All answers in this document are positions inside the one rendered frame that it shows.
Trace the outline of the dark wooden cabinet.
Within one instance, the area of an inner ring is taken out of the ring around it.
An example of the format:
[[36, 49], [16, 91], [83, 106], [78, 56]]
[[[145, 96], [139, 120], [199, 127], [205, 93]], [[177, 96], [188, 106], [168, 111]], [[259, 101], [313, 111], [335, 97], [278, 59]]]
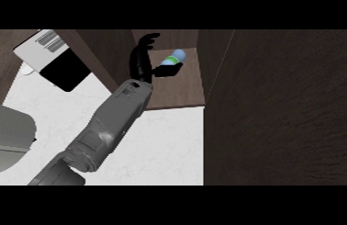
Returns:
[[157, 33], [151, 62], [180, 49], [188, 59], [176, 76], [154, 79], [149, 109], [201, 107], [223, 64], [232, 40], [230, 29], [59, 29], [74, 54], [87, 65], [108, 91], [114, 91], [130, 78], [129, 57], [142, 36]]

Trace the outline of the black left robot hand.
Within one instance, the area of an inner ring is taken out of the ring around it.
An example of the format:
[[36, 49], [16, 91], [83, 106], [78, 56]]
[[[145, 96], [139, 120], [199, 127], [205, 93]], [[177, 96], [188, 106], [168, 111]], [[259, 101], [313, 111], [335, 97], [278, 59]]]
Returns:
[[164, 78], [176, 76], [183, 66], [183, 62], [176, 60], [173, 63], [161, 64], [157, 68], [152, 68], [148, 51], [154, 48], [152, 43], [158, 36], [158, 33], [146, 34], [130, 53], [130, 77], [146, 83], [152, 83], [152, 77]]

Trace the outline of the blue water bottle green label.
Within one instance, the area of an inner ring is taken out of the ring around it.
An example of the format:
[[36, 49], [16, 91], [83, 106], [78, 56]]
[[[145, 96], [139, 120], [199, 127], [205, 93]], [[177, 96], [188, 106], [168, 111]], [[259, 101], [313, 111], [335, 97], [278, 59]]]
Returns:
[[183, 50], [177, 49], [173, 51], [171, 55], [161, 62], [163, 65], [176, 65], [186, 60], [186, 53]]

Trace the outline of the white and black appliance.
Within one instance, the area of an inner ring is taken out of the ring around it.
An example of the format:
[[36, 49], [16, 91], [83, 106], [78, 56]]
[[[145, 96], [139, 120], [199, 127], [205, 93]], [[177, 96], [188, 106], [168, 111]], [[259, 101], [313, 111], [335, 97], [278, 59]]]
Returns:
[[13, 53], [40, 76], [65, 92], [77, 88], [92, 73], [61, 35], [52, 29], [40, 29], [15, 46]]

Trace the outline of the dark wooden cabinet door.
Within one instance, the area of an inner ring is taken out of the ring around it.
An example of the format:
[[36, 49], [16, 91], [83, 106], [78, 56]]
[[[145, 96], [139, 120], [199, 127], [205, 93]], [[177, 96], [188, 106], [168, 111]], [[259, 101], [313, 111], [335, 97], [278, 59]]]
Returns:
[[210, 185], [347, 185], [347, 29], [235, 32], [204, 173]]

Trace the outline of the grey rounded object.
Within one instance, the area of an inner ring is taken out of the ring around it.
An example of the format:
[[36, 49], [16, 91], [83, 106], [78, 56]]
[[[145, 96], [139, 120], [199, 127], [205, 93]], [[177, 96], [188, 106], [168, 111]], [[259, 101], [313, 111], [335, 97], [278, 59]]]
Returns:
[[34, 118], [24, 112], [0, 106], [0, 172], [24, 158], [36, 141]]

